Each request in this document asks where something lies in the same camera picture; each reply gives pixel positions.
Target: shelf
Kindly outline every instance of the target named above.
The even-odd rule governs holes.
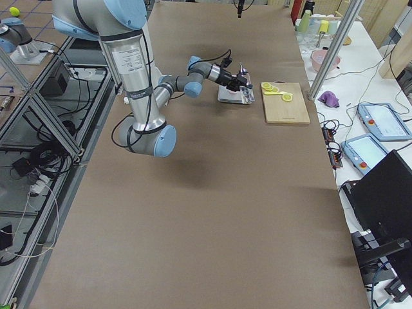
[[[70,57],[70,50],[65,53]],[[8,119],[7,127],[0,129],[0,166],[5,167],[0,168],[0,227],[11,223],[13,232],[18,227],[13,246],[0,251],[0,262],[13,260],[9,265],[0,266],[0,282],[4,283],[0,285],[0,304],[14,297],[20,308],[30,302],[52,253],[47,248],[54,244],[61,230],[106,121],[114,101],[114,83],[106,66],[101,64],[104,61],[98,61],[100,64],[91,66],[76,64],[72,59],[70,70],[81,80],[71,77],[66,91],[59,96],[26,95]],[[48,74],[59,65],[61,59],[56,57],[47,66],[47,73],[41,73],[41,80],[35,84],[46,86]],[[67,120],[76,129],[72,137],[63,126]],[[61,138],[69,137],[83,150],[83,155],[77,164],[69,156],[52,164],[67,171],[48,184],[58,201],[57,225],[55,200],[47,188],[36,197],[28,197],[36,173],[20,177],[11,166],[20,158],[29,158],[30,151],[47,140],[60,142]],[[23,256],[40,256],[16,257],[16,252]]]

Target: white cable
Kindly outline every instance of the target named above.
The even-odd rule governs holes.
[[[14,233],[9,233],[9,232],[5,232],[5,231],[3,231],[3,230],[1,230],[1,229],[0,229],[0,233],[7,234],[7,235],[14,235],[14,234],[17,234],[17,232],[14,232]]]
[[[13,242],[14,242],[14,239],[15,239],[16,234],[19,232],[20,225],[21,225],[21,222],[23,221],[24,215],[26,214],[29,198],[30,198],[30,189],[29,189],[28,192],[27,192],[26,205],[24,206],[23,214],[21,215],[19,224],[17,225],[17,228],[16,228],[16,230],[15,230],[14,237],[13,237]]]
[[[54,246],[55,246],[55,244],[56,244],[56,241],[57,241],[57,233],[58,233],[58,231],[59,231],[59,223],[60,223],[60,219],[59,219],[59,204],[57,203],[57,198],[56,198],[56,195],[54,195],[53,190],[52,190],[48,185],[45,185],[45,187],[50,191],[50,194],[53,196],[53,199],[54,199],[54,202],[55,202],[55,205],[56,205],[57,223],[56,223],[56,231],[55,231],[55,234],[54,234],[53,243],[52,243],[51,246],[48,247],[45,251],[41,252],[40,254],[36,254],[35,256],[23,256],[23,255],[16,254],[16,253],[11,253],[11,252],[7,252],[7,253],[9,253],[9,254],[11,254],[11,255],[13,255],[13,256],[19,256],[19,257],[21,257],[21,258],[37,258],[37,257],[42,256],[43,254],[47,253],[47,251],[49,251],[49,250],[51,250],[51,249],[54,248]]]

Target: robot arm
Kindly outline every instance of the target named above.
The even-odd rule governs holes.
[[[173,151],[176,130],[159,109],[175,91],[197,97],[204,79],[234,90],[251,88],[241,74],[232,76],[198,57],[191,58],[188,76],[160,79],[143,0],[53,0],[53,21],[66,35],[99,41],[109,70],[123,86],[133,112],[119,127],[122,147],[131,152],[165,157]]]
[[[31,59],[39,54],[32,36],[22,21],[16,17],[0,21],[0,47],[6,53],[12,53],[18,49],[20,55],[25,59]]]

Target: label sticker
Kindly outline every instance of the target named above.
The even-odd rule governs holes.
[[[144,61],[140,48],[133,48],[126,51],[113,51],[117,70],[120,74],[132,74],[135,71],[144,69]]]

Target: tennis ball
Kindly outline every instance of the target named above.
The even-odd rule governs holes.
[[[9,11],[10,11],[10,14],[11,14],[12,16],[14,16],[14,17],[17,17],[17,16],[20,15],[20,10],[19,10],[18,8],[14,7],[14,6],[12,6],[12,7],[9,9]]]

